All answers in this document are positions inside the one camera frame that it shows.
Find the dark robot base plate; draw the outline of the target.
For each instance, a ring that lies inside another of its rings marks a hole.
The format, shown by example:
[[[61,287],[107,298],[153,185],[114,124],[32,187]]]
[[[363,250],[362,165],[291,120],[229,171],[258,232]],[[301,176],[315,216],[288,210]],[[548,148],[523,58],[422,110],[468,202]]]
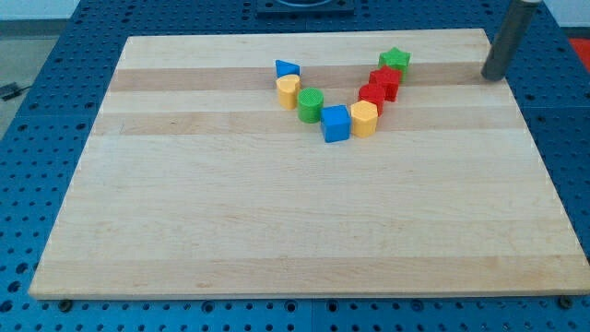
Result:
[[[258,17],[277,15],[351,14],[355,0],[257,0]]]

